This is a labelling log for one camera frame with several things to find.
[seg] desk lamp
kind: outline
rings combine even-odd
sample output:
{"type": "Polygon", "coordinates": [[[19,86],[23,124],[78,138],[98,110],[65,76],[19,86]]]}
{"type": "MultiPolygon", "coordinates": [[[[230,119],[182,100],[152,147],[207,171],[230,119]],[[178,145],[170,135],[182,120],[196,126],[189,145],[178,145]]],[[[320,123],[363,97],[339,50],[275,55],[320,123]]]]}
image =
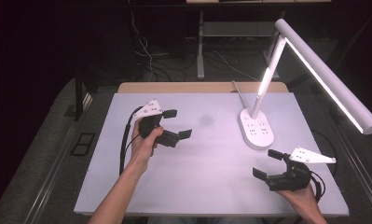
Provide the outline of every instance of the desk lamp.
{"type": "Polygon", "coordinates": [[[266,149],[274,139],[267,117],[260,110],[264,96],[267,93],[273,73],[281,58],[286,43],[293,49],[299,59],[324,87],[356,128],[363,134],[372,133],[372,113],[343,84],[333,71],[316,55],[301,37],[283,19],[276,21],[280,32],[275,50],[272,53],[269,66],[265,72],[253,109],[242,110],[239,120],[243,138],[253,149],[266,149]]]}

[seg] wire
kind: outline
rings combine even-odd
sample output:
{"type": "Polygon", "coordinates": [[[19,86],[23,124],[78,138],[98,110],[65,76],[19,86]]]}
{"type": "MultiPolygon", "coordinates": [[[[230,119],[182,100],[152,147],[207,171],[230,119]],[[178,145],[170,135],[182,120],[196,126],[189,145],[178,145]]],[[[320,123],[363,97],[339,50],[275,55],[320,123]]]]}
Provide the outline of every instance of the wire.
{"type": "Polygon", "coordinates": [[[189,69],[189,68],[191,68],[192,67],[192,65],[194,64],[194,62],[196,61],[196,56],[195,57],[192,57],[192,61],[191,61],[191,63],[188,65],[188,66],[186,66],[186,67],[184,67],[184,68],[172,68],[172,67],[169,67],[168,65],[166,65],[166,64],[164,64],[164,63],[161,63],[161,62],[159,62],[159,61],[157,61],[157,60],[153,60],[153,62],[154,63],[158,63],[158,64],[161,64],[161,65],[163,65],[165,68],[167,68],[168,70],[173,70],[173,71],[185,71],[185,70],[187,70],[187,69],[189,69]]]}
{"type": "Polygon", "coordinates": [[[133,15],[133,12],[132,11],[131,11],[131,25],[132,25],[132,28],[135,31],[136,35],[137,35],[137,39],[138,39],[140,45],[142,46],[143,52],[145,52],[145,55],[142,54],[142,53],[140,53],[140,52],[138,52],[137,50],[135,50],[135,53],[136,54],[139,54],[140,56],[148,56],[149,57],[150,78],[148,79],[148,81],[150,81],[151,80],[151,77],[153,76],[153,67],[151,66],[152,65],[152,61],[153,61],[153,57],[147,51],[147,46],[148,46],[147,40],[144,37],[142,37],[142,38],[140,37],[139,30],[136,28],[136,25],[135,25],[135,18],[134,18],[134,15],[133,15]]]}
{"type": "Polygon", "coordinates": [[[325,141],[327,141],[327,143],[330,145],[330,147],[333,149],[333,152],[334,152],[334,157],[335,157],[335,159],[336,159],[336,163],[335,163],[335,165],[334,165],[334,170],[333,170],[333,172],[332,172],[332,176],[335,176],[336,174],[337,174],[337,169],[338,169],[338,152],[337,152],[337,149],[334,147],[334,144],[327,138],[327,136],[325,136],[324,134],[322,134],[322,133],[319,133],[319,132],[317,132],[316,130],[313,130],[313,129],[311,129],[311,131],[313,132],[313,133],[317,133],[317,134],[319,134],[323,139],[325,139],[325,141]]]}
{"type": "Polygon", "coordinates": [[[247,76],[247,77],[250,77],[251,79],[255,80],[255,81],[258,81],[255,77],[252,77],[252,76],[249,76],[241,71],[239,71],[238,69],[234,68],[220,53],[218,53],[217,51],[215,50],[212,50],[212,52],[214,52],[215,54],[217,54],[218,56],[220,56],[220,58],[223,59],[223,61],[228,65],[229,68],[231,68],[232,70],[234,70],[235,72],[241,74],[241,75],[244,75],[244,76],[247,76]]]}
{"type": "Polygon", "coordinates": [[[130,115],[130,118],[128,119],[128,123],[125,126],[124,135],[122,136],[121,150],[119,152],[119,174],[120,175],[124,171],[125,154],[127,153],[127,149],[126,149],[127,147],[125,147],[125,146],[127,145],[127,139],[128,139],[128,135],[130,133],[131,121],[132,121],[132,118],[133,118],[133,114],[136,113],[141,108],[142,108],[142,106],[139,106],[135,110],[133,110],[133,112],[130,115]]]}
{"type": "Polygon", "coordinates": [[[323,184],[323,191],[320,193],[320,196],[319,196],[319,200],[323,197],[323,195],[325,194],[325,183],[324,183],[324,181],[323,181],[323,179],[319,176],[319,175],[317,175],[316,173],[314,173],[313,171],[311,171],[314,175],[316,175],[317,177],[319,177],[319,179],[322,181],[322,184],[323,184]]]}
{"type": "Polygon", "coordinates": [[[127,147],[125,148],[125,155],[127,155],[127,151],[128,151],[128,148],[130,147],[130,145],[132,144],[132,142],[137,138],[137,137],[139,137],[140,136],[140,134],[138,133],[136,136],[134,136],[133,138],[132,138],[132,140],[128,143],[128,145],[127,145],[127,147]]]}
{"type": "MultiPolygon", "coordinates": [[[[236,84],[236,82],[234,80],[232,80],[232,83],[235,85],[235,88],[236,90],[238,91],[238,95],[241,97],[241,91],[239,90],[239,87],[238,85],[236,84]]],[[[249,108],[249,106],[246,104],[246,102],[244,101],[243,97],[241,97],[241,102],[243,103],[243,107],[244,108],[249,108]]]]}
{"type": "Polygon", "coordinates": [[[158,71],[160,71],[161,73],[163,73],[165,76],[166,76],[166,78],[170,81],[170,82],[172,82],[172,79],[171,79],[171,77],[169,76],[169,74],[167,73],[167,72],[165,72],[165,71],[163,71],[162,69],[160,69],[160,68],[158,68],[158,67],[156,67],[156,66],[153,66],[156,70],[158,70],[158,71]]]}
{"type": "Polygon", "coordinates": [[[206,50],[205,50],[205,55],[206,55],[207,58],[210,58],[212,61],[215,61],[216,63],[223,64],[223,65],[225,65],[226,67],[227,67],[229,64],[230,64],[231,66],[237,66],[237,65],[239,65],[239,64],[241,63],[241,60],[240,60],[237,56],[235,56],[234,54],[223,53],[223,52],[218,53],[218,51],[213,50],[213,49],[206,49],[206,50]],[[212,53],[218,55],[219,58],[216,59],[215,57],[212,57],[212,56],[210,56],[209,54],[206,55],[206,52],[212,52],[212,53]],[[224,60],[223,60],[223,56],[222,56],[222,55],[224,55],[224,54],[225,54],[225,55],[233,56],[233,58],[236,60],[236,62],[235,62],[235,63],[230,63],[229,60],[227,60],[227,59],[224,59],[224,60]]]}

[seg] desk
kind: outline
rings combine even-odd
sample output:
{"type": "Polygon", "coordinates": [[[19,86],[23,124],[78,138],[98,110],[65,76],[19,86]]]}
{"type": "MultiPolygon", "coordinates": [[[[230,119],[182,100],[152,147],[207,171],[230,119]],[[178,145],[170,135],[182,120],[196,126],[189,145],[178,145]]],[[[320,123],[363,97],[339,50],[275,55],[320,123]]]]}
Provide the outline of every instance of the desk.
{"type": "MultiPolygon", "coordinates": [[[[186,0],[188,4],[205,4],[205,3],[219,3],[219,0],[186,0]]],[[[226,3],[294,3],[294,0],[251,0],[239,2],[226,2],[226,3]]],[[[331,0],[297,0],[298,3],[319,3],[331,2],[331,0]]]]}
{"type": "MultiPolygon", "coordinates": [[[[172,132],[193,129],[193,133],[176,148],[156,148],[128,207],[128,216],[294,216],[285,199],[253,177],[253,167],[276,175],[284,172],[285,164],[269,158],[266,150],[253,150],[243,142],[237,122],[242,104],[237,93],[228,93],[235,90],[232,85],[122,84],[110,105],[75,212],[92,214],[111,189],[118,176],[119,149],[126,120],[135,107],[156,98],[163,110],[178,110],[176,118],[161,122],[165,129],[172,132]]],[[[256,91],[258,86],[259,83],[253,82],[239,83],[249,105],[255,99],[251,91],[256,91]]],[[[301,146],[320,152],[294,95],[282,83],[271,83],[262,109],[276,133],[272,148],[291,153],[301,146]],[[283,127],[287,125],[295,128],[285,130],[283,127]]],[[[347,216],[349,209],[327,166],[313,164],[309,168],[318,173],[327,186],[320,201],[323,214],[347,216]]]]}

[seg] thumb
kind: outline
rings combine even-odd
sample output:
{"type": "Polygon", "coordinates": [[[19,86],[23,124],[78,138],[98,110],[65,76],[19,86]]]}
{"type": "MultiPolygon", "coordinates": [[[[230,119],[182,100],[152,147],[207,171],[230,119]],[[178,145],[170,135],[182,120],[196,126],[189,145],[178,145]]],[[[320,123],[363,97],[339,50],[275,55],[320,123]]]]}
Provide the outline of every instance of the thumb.
{"type": "Polygon", "coordinates": [[[150,135],[147,136],[147,138],[145,139],[145,141],[148,143],[148,144],[151,144],[153,145],[154,144],[154,141],[156,140],[156,138],[160,135],[163,134],[163,127],[162,126],[159,126],[155,129],[153,129],[153,131],[150,133],[150,135]]]}

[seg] power strip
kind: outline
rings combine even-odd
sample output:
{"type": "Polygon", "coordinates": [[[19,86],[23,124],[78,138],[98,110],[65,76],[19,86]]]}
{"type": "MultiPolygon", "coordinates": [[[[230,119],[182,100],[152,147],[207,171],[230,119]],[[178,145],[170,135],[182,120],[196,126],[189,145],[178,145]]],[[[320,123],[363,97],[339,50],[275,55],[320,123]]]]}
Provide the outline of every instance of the power strip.
{"type": "Polygon", "coordinates": [[[250,148],[262,150],[272,145],[273,131],[267,117],[261,110],[258,111],[256,119],[252,119],[249,110],[247,108],[243,109],[239,116],[239,124],[241,125],[243,139],[250,148]]]}

